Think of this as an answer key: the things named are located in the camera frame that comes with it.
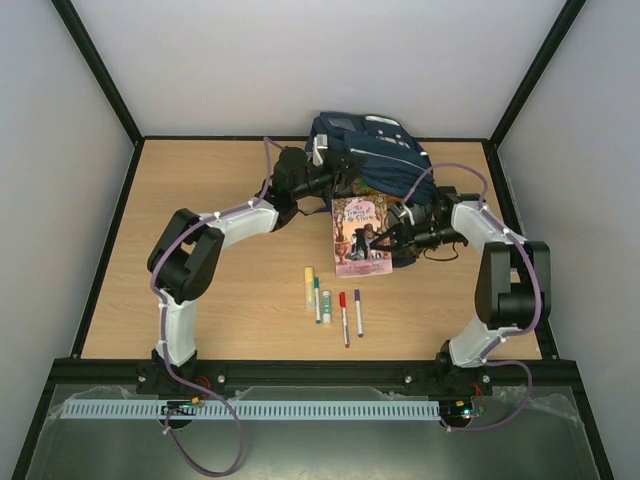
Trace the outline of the navy blue student backpack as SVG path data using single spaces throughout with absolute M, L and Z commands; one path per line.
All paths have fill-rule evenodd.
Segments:
M 317 134 L 328 136 L 326 153 L 333 151 L 366 158 L 357 178 L 386 194 L 388 228 L 394 222 L 389 212 L 392 205 L 402 202 L 431 207 L 434 203 L 436 185 L 429 155 L 397 120 L 373 114 L 322 112 L 312 122 L 303 149 L 305 153 L 311 138 Z M 351 194 L 350 184 L 342 186 L 335 196 L 320 197 L 330 213 L 333 199 L 358 197 Z M 394 257 L 390 253 L 393 269 L 413 264 L 424 252 L 407 257 Z

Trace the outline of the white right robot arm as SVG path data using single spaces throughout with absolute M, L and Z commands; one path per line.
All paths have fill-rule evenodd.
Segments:
M 526 335 L 550 313 L 550 249 L 529 241 L 500 221 L 478 194 L 453 187 L 437 189 L 429 217 L 398 202 L 389 208 L 394 222 L 371 243 L 394 257 L 434 250 L 446 244 L 472 246 L 481 262 L 474 314 L 461 333 L 446 341 L 435 359 L 435 377 L 445 390 L 460 390 L 471 369 L 486 365 L 507 339 Z

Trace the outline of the orange Treehouse book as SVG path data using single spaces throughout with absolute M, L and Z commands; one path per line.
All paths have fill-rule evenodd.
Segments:
M 358 196 L 358 197 L 371 196 L 371 195 L 386 196 L 385 193 L 368 185 L 362 178 L 356 178 L 350 184 L 349 188 L 353 196 Z

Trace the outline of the illustrated book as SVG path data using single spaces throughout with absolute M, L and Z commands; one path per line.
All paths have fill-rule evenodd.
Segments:
M 335 198 L 331 213 L 336 277 L 390 274 L 391 254 L 372 248 L 388 228 L 386 198 L 383 195 Z

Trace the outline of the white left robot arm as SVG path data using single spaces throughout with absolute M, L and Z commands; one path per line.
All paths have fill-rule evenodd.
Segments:
M 198 299 L 210 287 L 223 250 L 286 226 L 298 214 L 299 200 L 349 185 L 365 164 L 361 155 L 329 151 L 315 165 L 298 147 L 285 147 L 276 161 L 270 156 L 266 161 L 256 195 L 225 211 L 176 211 L 149 256 L 150 286 L 160 311 L 155 351 L 171 374 L 196 356 Z

